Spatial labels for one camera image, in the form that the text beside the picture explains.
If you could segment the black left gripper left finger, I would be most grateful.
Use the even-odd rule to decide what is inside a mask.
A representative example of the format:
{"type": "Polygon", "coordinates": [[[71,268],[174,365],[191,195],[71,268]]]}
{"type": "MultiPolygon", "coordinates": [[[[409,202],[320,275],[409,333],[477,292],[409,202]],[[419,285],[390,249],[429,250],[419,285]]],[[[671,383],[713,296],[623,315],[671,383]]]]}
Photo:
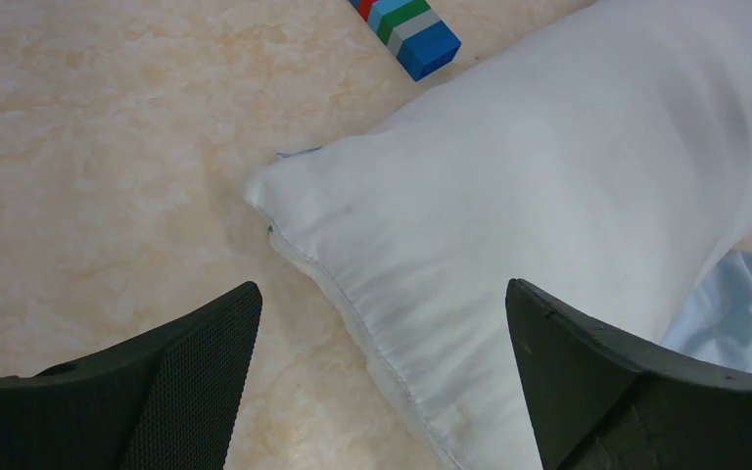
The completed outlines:
{"type": "Polygon", "coordinates": [[[259,330],[244,283],[160,327],[0,378],[0,469],[220,469],[259,330]]]}

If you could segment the white pillow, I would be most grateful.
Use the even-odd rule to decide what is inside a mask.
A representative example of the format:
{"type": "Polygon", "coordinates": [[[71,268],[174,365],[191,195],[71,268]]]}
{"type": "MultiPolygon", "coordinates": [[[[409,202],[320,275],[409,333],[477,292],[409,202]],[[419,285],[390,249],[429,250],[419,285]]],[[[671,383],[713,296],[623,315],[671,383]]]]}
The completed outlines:
{"type": "Polygon", "coordinates": [[[536,469],[506,286],[664,335],[752,231],[752,1],[596,2],[244,197],[443,465],[536,469]]]}

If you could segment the light blue pillowcase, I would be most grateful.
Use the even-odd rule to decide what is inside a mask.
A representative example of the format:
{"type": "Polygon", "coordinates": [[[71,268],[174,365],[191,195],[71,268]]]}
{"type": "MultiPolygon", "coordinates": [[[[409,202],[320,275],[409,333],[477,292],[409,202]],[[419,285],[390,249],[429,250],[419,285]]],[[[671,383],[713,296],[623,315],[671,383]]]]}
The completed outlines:
{"type": "Polygon", "coordinates": [[[689,295],[660,345],[752,373],[752,253],[726,254],[689,295]]]}

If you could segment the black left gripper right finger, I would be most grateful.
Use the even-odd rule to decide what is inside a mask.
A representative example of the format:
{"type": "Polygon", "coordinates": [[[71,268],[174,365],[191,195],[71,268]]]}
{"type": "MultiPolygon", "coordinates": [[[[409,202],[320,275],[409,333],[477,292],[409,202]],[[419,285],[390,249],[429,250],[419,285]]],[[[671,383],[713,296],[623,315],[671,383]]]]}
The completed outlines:
{"type": "Polygon", "coordinates": [[[752,469],[752,374],[672,352],[522,280],[509,333],[546,469],[752,469]]]}

